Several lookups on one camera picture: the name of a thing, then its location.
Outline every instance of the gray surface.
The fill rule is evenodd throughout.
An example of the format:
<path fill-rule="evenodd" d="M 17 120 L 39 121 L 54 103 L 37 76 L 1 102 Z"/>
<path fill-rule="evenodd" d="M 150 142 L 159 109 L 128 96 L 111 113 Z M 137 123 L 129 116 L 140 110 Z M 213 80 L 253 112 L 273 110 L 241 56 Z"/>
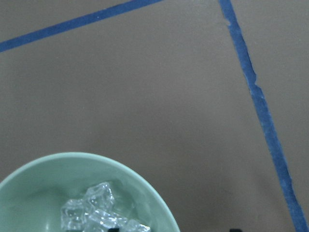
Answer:
<path fill-rule="evenodd" d="M 37 9 L 27 11 L 31 23 L 24 18 L 24 7 L 0 3 L 5 12 L 2 40 L 106 7 L 94 1 L 84 12 L 76 2 L 59 2 L 63 7 L 49 17 L 38 14 L 39 9 L 48 11 L 47 3 L 28 2 Z M 297 48 L 308 47 L 308 33 L 300 35 L 299 47 L 286 51 L 286 24 L 278 19 L 265 29 L 258 21 L 271 17 L 278 10 L 275 4 L 263 11 L 254 1 L 233 3 L 296 191 L 306 205 L 308 145 L 291 135 L 308 132 L 308 67 L 296 62 L 303 58 Z M 76 11 L 66 14 L 71 9 Z M 308 19 L 305 13 L 290 14 L 283 4 L 280 9 L 292 25 Z M 277 25 L 281 30 L 272 30 Z M 270 49 L 274 45 L 276 53 Z M 271 58 L 266 60 L 260 49 Z M 295 72 L 302 76 L 291 88 L 286 85 L 289 75 L 281 68 L 274 74 L 272 68 L 290 52 L 299 65 Z M 284 65 L 295 76 L 290 62 Z M 41 156 L 91 152 L 120 161 L 148 180 L 182 231 L 293 230 L 216 0 L 166 0 L 1 53 L 0 93 L 1 179 Z"/>

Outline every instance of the light green plastic bowl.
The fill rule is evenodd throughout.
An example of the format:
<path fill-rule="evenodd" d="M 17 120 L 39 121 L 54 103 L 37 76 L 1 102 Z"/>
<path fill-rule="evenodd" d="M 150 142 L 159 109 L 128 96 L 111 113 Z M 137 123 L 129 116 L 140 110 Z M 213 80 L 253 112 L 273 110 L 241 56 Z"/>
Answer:
<path fill-rule="evenodd" d="M 165 202 L 140 175 L 112 159 L 79 152 L 34 160 L 4 179 L 0 231 L 60 232 L 61 206 L 105 181 L 112 184 L 119 213 L 135 217 L 153 232 L 180 232 Z"/>

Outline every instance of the blue line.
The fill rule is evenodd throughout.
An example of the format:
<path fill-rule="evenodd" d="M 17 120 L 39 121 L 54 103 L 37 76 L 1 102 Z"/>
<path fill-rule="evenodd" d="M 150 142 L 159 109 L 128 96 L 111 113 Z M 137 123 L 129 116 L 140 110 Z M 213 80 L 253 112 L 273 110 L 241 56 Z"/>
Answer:
<path fill-rule="evenodd" d="M 247 84 L 251 93 L 255 109 L 260 120 L 272 160 L 276 167 L 280 185 L 288 205 L 295 230 L 297 232 L 308 232 L 308 226 L 303 210 L 299 205 L 292 185 L 292 179 L 289 174 L 286 159 L 280 141 L 277 137 L 275 126 L 267 106 L 264 94 L 259 86 L 255 84 L 256 74 L 253 70 L 252 63 L 248 54 L 247 45 L 241 34 L 236 15 L 230 0 L 219 0 L 222 12 L 225 18 L 230 22 L 228 29 L 236 48 L 241 68 L 246 77 Z"/>
<path fill-rule="evenodd" d="M 90 23 L 94 23 L 105 18 L 113 17 L 119 14 L 123 14 L 129 11 L 136 10 L 138 8 L 159 2 L 162 0 L 131 0 L 101 11 L 97 11 L 91 14 L 87 14 L 63 23 L 59 23 L 41 30 L 31 32 L 10 40 L 6 40 L 0 43 L 0 52 L 19 47 L 52 35 L 56 35 L 74 28 L 82 27 Z"/>

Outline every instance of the blue tape strip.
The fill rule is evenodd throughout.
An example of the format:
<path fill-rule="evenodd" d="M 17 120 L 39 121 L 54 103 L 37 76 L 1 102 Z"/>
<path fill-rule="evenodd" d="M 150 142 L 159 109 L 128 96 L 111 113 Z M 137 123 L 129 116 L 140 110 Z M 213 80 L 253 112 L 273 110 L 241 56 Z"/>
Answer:
<path fill-rule="evenodd" d="M 295 230 L 297 232 L 308 232 L 307 222 L 304 213 L 299 205 L 292 185 L 287 162 L 285 160 L 280 141 L 274 127 L 274 123 L 267 107 L 264 94 L 256 82 L 256 74 L 253 70 L 252 63 L 248 54 L 247 45 L 241 34 L 241 29 L 238 25 L 233 6 L 230 0 L 219 0 L 222 12 L 225 18 L 230 22 L 228 29 L 233 39 L 236 48 L 241 68 L 246 77 L 247 84 L 253 99 L 255 109 L 260 120 L 269 151 L 272 155 L 272 160 L 276 167 L 280 185 L 290 210 Z"/>
<path fill-rule="evenodd" d="M 113 17 L 119 14 L 123 14 L 129 11 L 136 10 L 138 8 L 159 2 L 162 0 L 132 0 L 128 1 L 101 11 L 97 11 L 91 14 L 87 14 L 63 23 L 59 23 L 41 30 L 31 32 L 10 40 L 6 40 L 0 43 L 0 52 L 19 47 L 36 40 L 40 40 L 52 35 L 56 35 L 74 28 L 82 27 L 90 23 L 94 23 L 105 18 Z"/>

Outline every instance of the bowl rim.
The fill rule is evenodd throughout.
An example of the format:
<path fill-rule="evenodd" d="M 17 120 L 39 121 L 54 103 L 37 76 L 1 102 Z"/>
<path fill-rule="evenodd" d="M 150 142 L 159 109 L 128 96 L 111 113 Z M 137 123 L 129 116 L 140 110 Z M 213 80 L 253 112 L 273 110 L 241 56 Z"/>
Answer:
<path fill-rule="evenodd" d="M 84 158 L 84 159 L 103 161 L 103 162 L 108 163 L 109 165 L 112 165 L 112 166 L 115 166 L 119 169 L 122 169 L 122 171 L 124 171 L 125 173 L 132 175 L 134 178 L 136 178 L 138 181 L 140 181 L 147 189 L 150 190 L 152 195 L 156 198 L 156 200 L 158 200 L 161 207 L 168 214 L 168 216 L 169 216 L 169 218 L 170 218 L 170 220 L 171 220 L 171 222 L 174 226 L 174 229 L 177 232 L 180 232 L 178 224 L 177 224 L 173 214 L 171 213 L 169 207 L 164 202 L 164 200 L 159 195 L 159 193 L 154 189 L 154 187 L 152 187 L 142 176 L 140 176 L 137 172 L 135 172 L 131 168 L 125 166 L 124 164 L 122 164 L 118 161 L 115 161 L 111 158 L 108 158 L 108 157 L 105 157 L 105 156 L 102 156 L 102 155 L 96 155 L 96 154 L 85 153 L 85 152 L 62 152 L 62 153 L 55 153 L 55 154 L 52 154 L 52 155 L 47 155 L 47 156 L 35 159 L 33 161 L 30 161 L 30 162 L 24 164 L 23 166 L 16 169 L 11 174 L 9 174 L 5 179 L 3 179 L 0 182 L 0 191 L 5 187 L 6 184 L 8 184 L 16 176 L 18 176 L 19 174 L 21 174 L 25 170 L 30 169 L 31 167 L 34 167 L 34 166 L 39 165 L 39 164 L 44 163 L 44 162 L 48 162 L 48 161 L 52 161 L 52 160 L 56 160 L 56 159 L 64 159 L 64 158 Z"/>

